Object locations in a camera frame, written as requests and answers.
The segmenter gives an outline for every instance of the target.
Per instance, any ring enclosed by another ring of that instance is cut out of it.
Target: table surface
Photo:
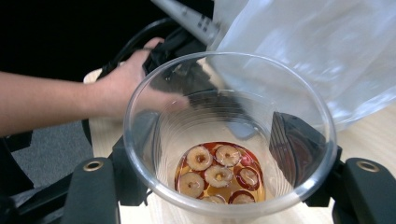
[[[84,82],[95,81],[100,70],[86,76]],[[122,120],[90,119],[94,157],[107,157],[122,136]],[[364,158],[376,161],[396,176],[396,104],[363,118],[346,130],[337,133],[337,144],[343,148],[342,161],[347,158]],[[270,217],[272,223],[332,223],[332,204],[325,208],[309,208],[299,203]],[[148,197],[148,206],[121,206],[121,223],[180,223],[172,216],[172,206],[155,194]]]

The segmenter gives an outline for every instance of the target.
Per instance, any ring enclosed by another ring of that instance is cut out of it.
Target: clear plastic bag
[[[215,0],[214,22],[209,49],[284,63],[321,94],[337,131],[396,101],[393,0]]]

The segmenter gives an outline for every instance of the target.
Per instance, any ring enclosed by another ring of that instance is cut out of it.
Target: fingers
[[[148,87],[144,94],[140,95],[143,103],[141,109],[152,109],[161,112],[173,112],[185,109],[190,105],[187,97],[178,93],[157,91]]]
[[[148,43],[146,43],[145,48],[154,49],[159,43],[162,43],[163,39],[159,37],[155,37],[150,39]],[[128,60],[128,62],[135,62],[138,64],[143,64],[150,54],[149,50],[138,50],[136,51]]]

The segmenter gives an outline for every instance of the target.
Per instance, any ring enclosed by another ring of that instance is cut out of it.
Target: hand
[[[153,49],[162,41],[161,38],[153,38],[145,45],[145,48]],[[99,106],[102,107],[104,116],[119,118],[124,116],[132,94],[146,76],[142,65],[148,56],[148,50],[135,52],[125,63],[95,83],[98,88],[98,97],[100,96],[102,100]],[[149,90],[142,98],[145,103],[140,105],[140,108],[160,111],[169,105],[172,106],[168,109],[178,109],[189,103],[186,97],[179,94],[155,90]]]

